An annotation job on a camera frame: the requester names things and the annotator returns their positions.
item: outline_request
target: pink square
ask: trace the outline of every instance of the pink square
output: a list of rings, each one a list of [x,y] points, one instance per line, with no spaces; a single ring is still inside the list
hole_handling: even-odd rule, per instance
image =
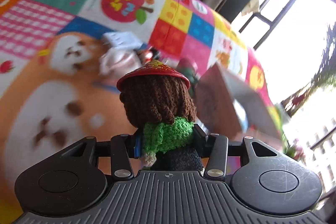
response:
[[[187,35],[182,48],[181,57],[195,61],[199,75],[203,75],[207,70],[210,51],[211,49],[208,46]]]
[[[18,58],[31,59],[49,38],[56,35],[73,18],[73,15],[56,8],[32,0],[20,0],[0,16],[1,51]]]

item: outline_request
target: red conical hat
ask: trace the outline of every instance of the red conical hat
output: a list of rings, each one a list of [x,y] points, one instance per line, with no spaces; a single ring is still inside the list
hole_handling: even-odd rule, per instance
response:
[[[187,86],[187,89],[189,89],[190,87],[190,82],[188,78],[185,77],[183,74],[177,72],[171,67],[168,67],[167,65],[161,63],[158,60],[152,60],[151,62],[147,63],[143,67],[138,68],[134,71],[131,71],[128,74],[121,77],[117,82],[117,89],[122,92],[121,83],[127,78],[130,78],[133,76],[139,76],[139,75],[170,75],[174,77],[179,77],[184,80],[184,83]]]

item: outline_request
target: red square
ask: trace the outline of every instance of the red square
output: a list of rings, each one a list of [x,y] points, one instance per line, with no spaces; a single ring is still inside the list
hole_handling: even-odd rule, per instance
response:
[[[152,35],[149,39],[149,45],[157,48],[163,53],[180,57],[187,34],[165,22],[158,19]]]
[[[203,75],[208,66],[211,49],[204,43],[198,41],[190,35],[187,35],[181,52],[181,57],[195,61],[198,73]]]

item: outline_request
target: grooved black plate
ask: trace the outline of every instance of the grooved black plate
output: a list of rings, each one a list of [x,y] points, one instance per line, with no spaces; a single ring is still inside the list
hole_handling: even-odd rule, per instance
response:
[[[239,223],[317,224],[313,213],[272,217],[240,204],[227,185],[206,180],[197,171],[140,171],[117,182],[95,207],[75,216],[51,218],[25,213],[17,224]]]

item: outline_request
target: colorful play mat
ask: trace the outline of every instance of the colorful play mat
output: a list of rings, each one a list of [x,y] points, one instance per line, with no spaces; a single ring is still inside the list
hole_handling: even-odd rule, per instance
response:
[[[163,57],[196,61],[200,75],[219,61],[276,117],[253,50],[199,0],[0,0],[1,224],[21,214],[14,183],[25,169],[84,136],[135,131],[116,88],[98,74],[100,38],[116,30],[132,31]],[[70,48],[77,54],[68,56]],[[100,168],[110,172],[109,161]]]

